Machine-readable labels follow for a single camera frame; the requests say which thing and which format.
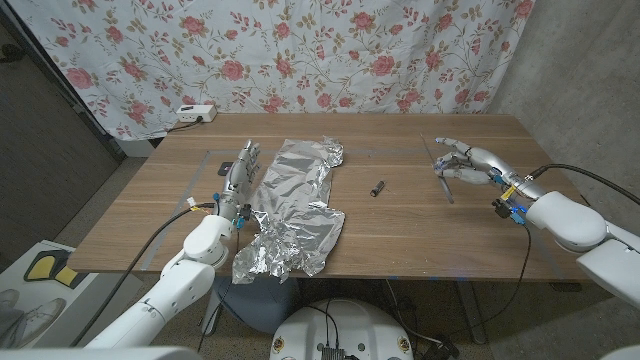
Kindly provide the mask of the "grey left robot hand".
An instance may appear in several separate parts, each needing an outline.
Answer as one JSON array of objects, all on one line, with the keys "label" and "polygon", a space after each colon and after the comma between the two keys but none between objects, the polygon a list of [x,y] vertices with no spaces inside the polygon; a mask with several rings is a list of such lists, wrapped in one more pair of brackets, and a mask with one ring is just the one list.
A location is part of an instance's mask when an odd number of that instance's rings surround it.
[{"label": "grey left robot hand", "polygon": [[223,190],[217,200],[218,216],[231,222],[239,217],[250,197],[251,186],[259,170],[259,154],[260,144],[248,139],[225,176]]}]

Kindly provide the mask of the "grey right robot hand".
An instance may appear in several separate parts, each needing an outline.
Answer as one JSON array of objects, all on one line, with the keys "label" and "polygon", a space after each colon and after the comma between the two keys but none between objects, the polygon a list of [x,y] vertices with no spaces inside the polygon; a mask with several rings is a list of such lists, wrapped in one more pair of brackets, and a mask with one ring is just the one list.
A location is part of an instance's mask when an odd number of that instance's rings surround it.
[{"label": "grey right robot hand", "polygon": [[454,178],[473,185],[496,185],[510,197],[519,196],[536,201],[547,191],[521,176],[512,166],[494,153],[470,146],[452,138],[436,138],[440,145],[448,146],[451,152],[437,158],[434,172],[444,178]]}]

